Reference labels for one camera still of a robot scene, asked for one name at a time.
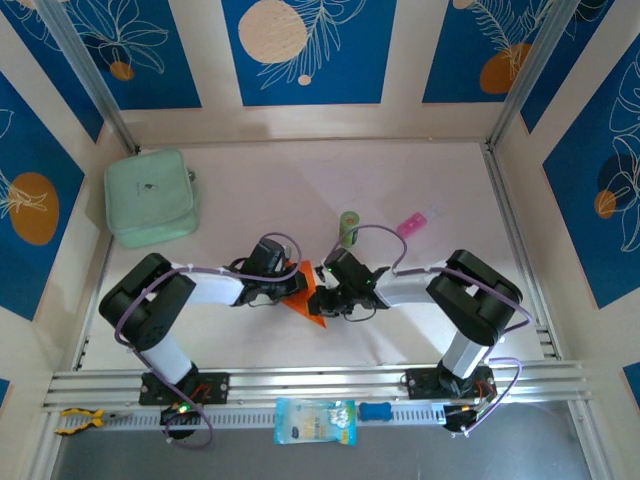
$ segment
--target orange object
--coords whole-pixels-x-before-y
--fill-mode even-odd
[[[304,262],[302,262],[300,264],[300,271],[304,273],[304,276],[307,279],[307,289],[291,297],[285,298],[284,300],[282,300],[282,303],[284,303],[287,307],[295,310],[300,315],[307,317],[313,323],[327,328],[324,317],[309,315],[309,308],[307,307],[307,302],[316,291],[316,281],[313,277],[313,267],[311,266],[311,262],[309,260],[305,260]]]
[[[480,73],[482,91],[493,95],[508,93],[530,49],[530,44],[518,43],[491,57]]]

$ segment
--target orange paper piece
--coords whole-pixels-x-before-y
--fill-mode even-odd
[[[327,328],[324,317],[309,315],[309,308],[307,307],[307,302],[316,291],[316,281],[313,277],[313,267],[311,266],[311,262],[309,260],[305,260],[304,262],[302,262],[300,264],[300,271],[304,273],[304,276],[307,279],[307,289],[300,293],[296,293],[291,297],[285,298],[284,300],[282,300],[282,303],[284,303],[287,307],[295,310],[300,315],[307,317],[313,323]]]

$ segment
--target black cable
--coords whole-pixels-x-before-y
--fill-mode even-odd
[[[378,312],[378,309],[377,309],[377,308],[375,308],[375,307],[373,307],[373,313],[372,313],[371,315],[369,315],[368,317],[365,317],[365,318],[358,318],[358,319],[356,319],[356,320],[351,320],[350,318],[347,318],[347,314],[346,314],[346,313],[343,313],[343,314],[342,314],[342,317],[343,317],[347,322],[350,322],[350,323],[366,322],[367,320],[371,320],[371,319],[375,316],[375,314],[376,314],[377,312]]]

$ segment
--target orange circle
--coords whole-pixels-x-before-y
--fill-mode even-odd
[[[58,194],[47,177],[39,173],[19,175],[9,188],[11,225],[25,242],[46,245],[58,227]]]
[[[600,218],[611,218],[616,213],[616,196],[609,190],[603,190],[596,195],[594,206]]]
[[[530,44],[518,43],[491,57],[480,73],[482,91],[494,95],[508,93],[520,67],[529,55],[529,50],[531,50]]]
[[[111,72],[111,75],[123,82],[128,82],[135,76],[135,72],[133,71],[133,68],[131,68],[131,65],[121,62],[120,60],[113,62],[109,66],[109,71]]]

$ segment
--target metal frame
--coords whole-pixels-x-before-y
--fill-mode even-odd
[[[113,127],[122,146],[129,153],[136,153],[138,151],[137,143],[120,115],[118,104],[73,27],[64,7],[57,0],[34,0],[34,5],[100,115]]]
[[[540,28],[531,48],[531,53],[522,66],[518,76],[507,94],[500,116],[496,121],[487,144],[495,147],[500,143],[503,135],[513,124],[513,120],[520,113],[527,97],[542,74],[549,58],[553,54],[565,28],[575,15],[581,0],[555,1],[549,11],[549,16]]]
[[[563,353],[556,330],[540,283],[527,255],[516,214],[509,200],[508,186],[501,171],[500,159],[496,158],[496,147],[517,117],[579,1],[559,1],[552,7],[549,18],[534,42],[531,55],[507,96],[496,125],[486,144],[481,147],[518,270],[530,292],[538,322],[536,330],[545,357],[545,361],[542,362],[525,362],[521,380],[506,401],[567,401],[592,475],[594,478],[607,480],[614,478],[610,465],[611,457],[608,455],[606,442],[597,428],[597,413],[594,412],[593,405],[590,403],[592,395],[589,383],[579,362],[562,360]],[[130,153],[136,153],[139,147],[120,115],[115,99],[83,47],[80,37],[62,6],[56,0],[34,0],[34,2],[44,23],[100,113],[112,125],[125,148]],[[437,142],[442,139],[429,140]],[[105,256],[105,267],[108,264],[111,249],[110,244]],[[74,369],[81,368],[81,358],[88,342],[87,333],[95,315],[104,274],[103,268],[85,316],[80,342],[74,355],[72,366]],[[245,415],[245,412],[246,414],[264,413],[267,411],[265,409],[273,407],[275,398],[282,395],[390,401],[394,406],[394,412],[398,415],[396,418],[400,418],[401,412],[410,411],[407,409],[415,408],[416,405],[435,408],[437,405],[455,403],[446,399],[409,401],[407,391],[402,385],[402,376],[404,371],[411,367],[428,367],[428,365],[225,370],[231,374],[229,404],[207,407],[207,411],[223,411],[227,415],[236,415],[234,412],[239,412],[238,415]],[[494,368],[496,386],[498,390],[503,390],[513,378],[515,370],[512,367],[495,366]],[[81,404],[87,408],[129,408],[135,412],[134,418],[151,418],[149,415],[156,415],[157,407],[142,407],[137,402],[141,374],[142,371],[138,370],[54,374],[45,399],[43,413],[39,419],[42,433],[37,447],[38,453],[23,478],[47,479],[53,472],[60,446],[60,438],[54,434],[54,430],[63,423],[58,412],[64,408]],[[120,427],[121,429],[142,428],[141,423],[134,422],[132,425]],[[159,426],[152,421],[151,424],[145,424],[144,428],[155,429]]]

